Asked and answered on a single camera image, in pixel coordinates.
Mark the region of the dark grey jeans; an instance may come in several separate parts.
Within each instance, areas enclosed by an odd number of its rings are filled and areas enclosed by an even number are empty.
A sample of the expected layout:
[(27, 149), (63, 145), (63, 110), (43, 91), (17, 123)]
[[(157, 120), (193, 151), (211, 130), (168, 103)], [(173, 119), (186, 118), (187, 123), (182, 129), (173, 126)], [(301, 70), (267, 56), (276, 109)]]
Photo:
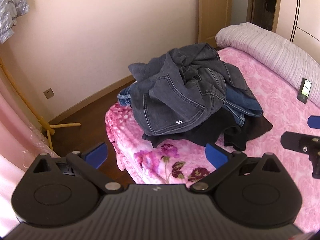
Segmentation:
[(199, 126), (223, 106), (228, 86), (255, 98), (239, 68), (221, 61), (207, 43), (172, 49), (129, 65), (129, 71), (136, 80), (130, 92), (133, 116), (149, 136)]

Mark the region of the black smartphone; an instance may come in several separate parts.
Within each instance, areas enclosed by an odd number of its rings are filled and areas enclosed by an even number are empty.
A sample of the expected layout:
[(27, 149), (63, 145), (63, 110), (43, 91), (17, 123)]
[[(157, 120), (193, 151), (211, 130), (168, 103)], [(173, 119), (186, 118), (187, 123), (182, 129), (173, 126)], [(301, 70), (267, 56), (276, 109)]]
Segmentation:
[(306, 78), (302, 78), (302, 82), (300, 84), (300, 88), (298, 91), (298, 95), (297, 95), (297, 99), (306, 104), (309, 98), (309, 94), (310, 94), (310, 90), (311, 90), (311, 85), (312, 83), (306, 79)]

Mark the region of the black garment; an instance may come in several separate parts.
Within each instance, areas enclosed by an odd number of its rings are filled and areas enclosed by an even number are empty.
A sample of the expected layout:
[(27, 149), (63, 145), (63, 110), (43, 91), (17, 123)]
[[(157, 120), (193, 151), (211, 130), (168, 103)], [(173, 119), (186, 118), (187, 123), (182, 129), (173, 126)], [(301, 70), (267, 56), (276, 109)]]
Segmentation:
[(239, 126), (234, 117), (225, 109), (211, 115), (206, 121), (193, 129), (175, 134), (148, 136), (142, 138), (151, 142), (156, 148), (165, 140), (188, 140), (200, 146), (215, 144), (220, 135), (224, 135), (224, 145), (237, 151), (245, 151), (247, 142), (256, 139), (270, 131), (273, 125), (262, 115), (260, 117), (246, 116), (243, 126)]

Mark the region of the pink rose blanket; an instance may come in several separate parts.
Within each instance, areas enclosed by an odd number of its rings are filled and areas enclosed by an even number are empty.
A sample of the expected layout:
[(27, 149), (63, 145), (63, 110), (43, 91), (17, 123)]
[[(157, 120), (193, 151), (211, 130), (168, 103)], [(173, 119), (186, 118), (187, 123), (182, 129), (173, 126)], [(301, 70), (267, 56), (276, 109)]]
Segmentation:
[[(258, 132), (249, 140), (245, 153), (260, 157), (274, 153), (298, 189), (303, 203), (295, 224), (305, 232), (319, 230), (319, 180), (312, 176), (312, 163), (305, 154), (286, 150), (280, 143), (284, 132), (319, 136), (308, 126), (308, 118), (319, 115), (312, 101), (302, 103), (297, 90), (249, 54), (228, 47), (219, 51), (220, 59), (239, 68), (263, 109), (260, 117), (248, 116), (242, 132)], [(116, 152), (117, 165), (138, 184), (184, 184), (199, 181), (214, 171), (205, 148), (188, 140), (167, 139), (157, 147), (143, 138), (132, 109), (116, 103), (105, 114), (107, 136)]]

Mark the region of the wooden coat rack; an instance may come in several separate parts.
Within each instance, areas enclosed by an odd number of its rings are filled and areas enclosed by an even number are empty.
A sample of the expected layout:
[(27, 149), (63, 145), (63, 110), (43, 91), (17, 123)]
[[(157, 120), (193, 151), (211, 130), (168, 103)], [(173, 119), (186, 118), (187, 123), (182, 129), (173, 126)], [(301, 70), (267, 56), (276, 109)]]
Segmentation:
[(47, 133), (47, 139), (49, 143), (49, 148), (53, 150), (53, 143), (52, 143), (52, 135), (55, 134), (55, 129), (58, 128), (66, 128), (66, 127), (80, 127), (80, 122), (75, 123), (67, 123), (67, 124), (58, 124), (58, 125), (50, 125), (45, 118), (37, 113), (36, 109), (31, 105), (31, 103), (25, 98), (23, 93), (20, 91), (19, 87), (17, 86), (14, 78), (8, 71), (7, 67), (4, 65), (3, 61), (1, 60), (1, 70), (3, 71), (4, 75), (6, 76), (7, 80), (10, 82), (13, 89), (16, 91), (18, 96), (21, 98), (21, 100), (24, 102), (24, 104), (28, 107), (28, 109), (31, 111), (31, 113), (35, 116), (35, 118), (38, 120), (41, 127), (46, 131)]

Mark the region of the blue jeans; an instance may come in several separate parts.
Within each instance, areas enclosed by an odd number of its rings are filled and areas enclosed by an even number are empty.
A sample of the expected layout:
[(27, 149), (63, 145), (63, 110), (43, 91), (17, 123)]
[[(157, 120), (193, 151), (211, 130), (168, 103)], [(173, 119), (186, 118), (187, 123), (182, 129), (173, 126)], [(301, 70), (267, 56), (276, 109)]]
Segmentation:
[[(131, 105), (131, 89), (134, 85), (135, 83), (122, 89), (117, 95), (121, 106)], [(223, 108), (232, 113), (240, 127), (244, 125), (246, 116), (260, 117), (263, 114), (263, 109), (256, 99), (250, 98), (230, 85), (226, 85), (226, 100)]]

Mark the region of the striped white rolled quilt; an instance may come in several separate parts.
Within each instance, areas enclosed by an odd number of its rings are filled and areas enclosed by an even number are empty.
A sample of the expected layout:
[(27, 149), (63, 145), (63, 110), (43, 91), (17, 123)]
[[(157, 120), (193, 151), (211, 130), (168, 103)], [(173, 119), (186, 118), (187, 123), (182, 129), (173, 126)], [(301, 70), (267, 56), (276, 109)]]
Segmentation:
[(309, 99), (319, 105), (319, 63), (282, 36), (252, 23), (222, 28), (215, 36), (218, 47), (246, 52), (270, 68), (295, 89), (303, 78), (311, 82)]

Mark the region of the white wardrobe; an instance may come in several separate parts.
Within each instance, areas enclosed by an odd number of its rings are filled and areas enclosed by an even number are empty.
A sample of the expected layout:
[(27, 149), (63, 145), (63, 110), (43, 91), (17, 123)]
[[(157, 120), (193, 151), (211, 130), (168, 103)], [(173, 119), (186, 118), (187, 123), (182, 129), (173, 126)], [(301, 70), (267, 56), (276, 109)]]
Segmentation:
[(272, 31), (319, 61), (319, 0), (277, 0)]

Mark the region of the wooden door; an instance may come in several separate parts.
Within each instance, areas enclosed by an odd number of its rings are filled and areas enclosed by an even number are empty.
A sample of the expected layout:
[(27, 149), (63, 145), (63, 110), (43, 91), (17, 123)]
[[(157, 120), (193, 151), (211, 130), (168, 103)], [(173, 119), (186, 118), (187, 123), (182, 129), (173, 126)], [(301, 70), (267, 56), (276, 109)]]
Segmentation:
[(232, 0), (199, 0), (199, 43), (216, 47), (215, 37), (231, 22)]

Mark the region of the silver puffer jacket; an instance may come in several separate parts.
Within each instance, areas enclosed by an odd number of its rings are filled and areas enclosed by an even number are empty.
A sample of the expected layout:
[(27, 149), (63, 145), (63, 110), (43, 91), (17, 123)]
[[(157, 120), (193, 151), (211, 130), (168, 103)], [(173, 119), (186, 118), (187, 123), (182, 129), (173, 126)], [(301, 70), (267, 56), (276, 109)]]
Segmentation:
[(1, 11), (1, 44), (14, 35), (12, 30), (16, 18), (29, 12), (27, 0), (0, 0)]

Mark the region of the wall power socket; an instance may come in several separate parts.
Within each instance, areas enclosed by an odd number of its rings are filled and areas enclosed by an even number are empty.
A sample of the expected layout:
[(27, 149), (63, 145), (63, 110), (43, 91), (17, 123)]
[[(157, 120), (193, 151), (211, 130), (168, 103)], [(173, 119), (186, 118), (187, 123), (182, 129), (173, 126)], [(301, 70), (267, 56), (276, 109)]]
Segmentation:
[(44, 91), (44, 96), (46, 97), (46, 99), (50, 99), (54, 96), (54, 92), (51, 88), (47, 89)]

